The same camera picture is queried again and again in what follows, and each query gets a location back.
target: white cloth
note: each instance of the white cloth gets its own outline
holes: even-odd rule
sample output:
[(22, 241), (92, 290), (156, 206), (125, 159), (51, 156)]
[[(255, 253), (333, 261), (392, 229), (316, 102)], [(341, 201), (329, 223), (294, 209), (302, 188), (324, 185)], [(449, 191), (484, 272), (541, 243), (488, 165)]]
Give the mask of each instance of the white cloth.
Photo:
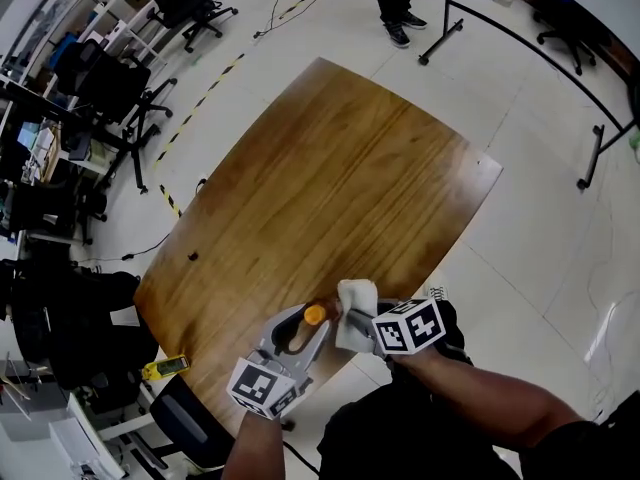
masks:
[(336, 347), (354, 352), (371, 353), (375, 343), (347, 321), (347, 314), (357, 308), (372, 317), (378, 314), (378, 289), (368, 279), (345, 279), (338, 283), (342, 316), (336, 331)]

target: computer monitor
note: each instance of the computer monitor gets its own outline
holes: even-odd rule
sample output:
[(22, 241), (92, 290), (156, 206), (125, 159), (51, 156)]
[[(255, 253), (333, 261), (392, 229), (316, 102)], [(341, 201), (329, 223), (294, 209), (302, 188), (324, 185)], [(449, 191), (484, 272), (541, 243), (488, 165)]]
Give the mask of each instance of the computer monitor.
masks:
[(28, 150), (32, 150), (39, 131), (40, 125), (38, 123), (24, 123), (18, 134), (18, 142)]

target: wood grain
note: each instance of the wood grain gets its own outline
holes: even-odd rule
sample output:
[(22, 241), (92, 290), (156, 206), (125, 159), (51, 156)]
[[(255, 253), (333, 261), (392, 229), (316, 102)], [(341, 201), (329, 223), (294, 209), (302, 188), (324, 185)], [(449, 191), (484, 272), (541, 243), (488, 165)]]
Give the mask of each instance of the wood grain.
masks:
[[(410, 297), (501, 170), (431, 115), (317, 59), (200, 190), (136, 305), (164, 351), (191, 360), (185, 379), (199, 399), (232, 421), (228, 375), (268, 318), (341, 279)], [(349, 359), (325, 348), (316, 388)]]

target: marker cube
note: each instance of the marker cube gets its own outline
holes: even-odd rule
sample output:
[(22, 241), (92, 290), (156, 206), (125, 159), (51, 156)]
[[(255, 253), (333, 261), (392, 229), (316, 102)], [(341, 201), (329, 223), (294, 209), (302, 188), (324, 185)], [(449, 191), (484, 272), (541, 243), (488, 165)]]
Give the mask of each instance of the marker cube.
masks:
[(435, 299), (410, 299), (373, 319), (385, 354), (412, 355), (445, 334)]
[(282, 416), (300, 395), (290, 377), (244, 358), (238, 359), (227, 393), (238, 405), (270, 420)]

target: black sneaker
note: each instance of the black sneaker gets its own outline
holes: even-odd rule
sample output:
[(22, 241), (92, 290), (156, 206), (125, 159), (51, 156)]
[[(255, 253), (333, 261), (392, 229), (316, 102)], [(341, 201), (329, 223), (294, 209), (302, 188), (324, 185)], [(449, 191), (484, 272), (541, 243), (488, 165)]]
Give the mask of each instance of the black sneaker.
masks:
[(402, 24), (410, 28), (415, 28), (416, 30), (424, 30), (427, 28), (426, 21), (414, 16), (409, 11), (405, 11), (402, 14)]
[(388, 21), (384, 24), (384, 28), (387, 29), (391, 42), (394, 46), (397, 46), (398, 48), (406, 48), (411, 44), (411, 40), (402, 28), (402, 23)]

